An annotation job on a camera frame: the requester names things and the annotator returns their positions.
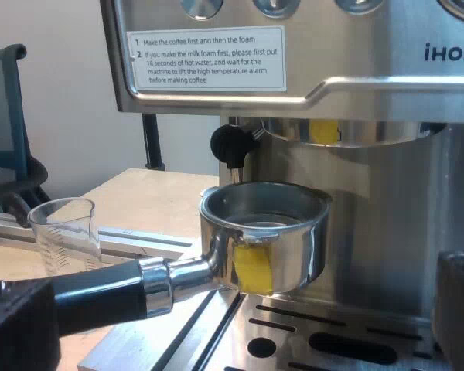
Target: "wooden table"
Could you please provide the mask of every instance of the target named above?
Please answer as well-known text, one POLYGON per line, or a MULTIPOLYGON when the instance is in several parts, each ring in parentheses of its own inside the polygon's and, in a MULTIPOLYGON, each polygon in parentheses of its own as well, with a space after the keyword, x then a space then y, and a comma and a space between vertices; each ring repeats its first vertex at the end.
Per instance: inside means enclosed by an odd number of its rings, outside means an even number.
MULTIPOLYGON (((100 226, 197 238, 200 192, 211 186, 218 186, 217 177, 130 168, 85 197, 95 202, 100 226)), ((45 276, 39 253, 0 246, 0 280, 45 276)), ((62 359, 57 370, 77 369, 77 364, 110 329, 108 326, 62 338, 62 359)))

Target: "chair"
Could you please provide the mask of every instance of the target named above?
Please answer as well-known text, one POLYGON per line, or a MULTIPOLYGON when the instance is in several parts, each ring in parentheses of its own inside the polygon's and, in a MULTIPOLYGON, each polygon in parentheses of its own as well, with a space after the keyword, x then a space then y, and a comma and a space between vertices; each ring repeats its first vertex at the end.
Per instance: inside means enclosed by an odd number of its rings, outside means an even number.
POLYGON ((48 178, 45 167, 31 156, 22 112, 17 60, 24 45, 0 50, 0 209, 27 224, 27 212, 49 200, 39 186, 48 178))

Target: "drip tray grate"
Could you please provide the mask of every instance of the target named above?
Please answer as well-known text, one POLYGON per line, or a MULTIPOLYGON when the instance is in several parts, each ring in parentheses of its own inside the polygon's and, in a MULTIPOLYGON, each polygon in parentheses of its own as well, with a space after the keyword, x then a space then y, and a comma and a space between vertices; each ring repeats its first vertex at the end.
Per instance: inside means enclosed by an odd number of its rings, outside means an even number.
POLYGON ((247 295, 204 369, 451 371, 428 323, 247 295))

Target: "white sticker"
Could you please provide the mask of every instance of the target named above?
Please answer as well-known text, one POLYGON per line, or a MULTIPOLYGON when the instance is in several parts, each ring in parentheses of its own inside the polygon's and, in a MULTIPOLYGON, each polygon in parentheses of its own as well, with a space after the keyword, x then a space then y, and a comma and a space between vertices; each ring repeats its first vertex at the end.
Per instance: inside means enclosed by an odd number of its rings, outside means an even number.
POLYGON ((287 90, 284 26, 127 36, 137 90, 287 90))

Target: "white wall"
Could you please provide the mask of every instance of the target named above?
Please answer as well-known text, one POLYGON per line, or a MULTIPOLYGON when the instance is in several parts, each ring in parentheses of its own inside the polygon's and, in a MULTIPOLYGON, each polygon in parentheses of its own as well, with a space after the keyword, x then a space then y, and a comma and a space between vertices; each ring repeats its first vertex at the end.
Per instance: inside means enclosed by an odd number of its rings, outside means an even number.
MULTIPOLYGON (((24 116, 51 197, 144 166, 141 115, 117 112, 99 1, 0 0, 0 49, 13 43, 28 50, 19 61, 24 116)), ((217 174, 217 127, 218 117, 159 116, 167 170, 217 174)))

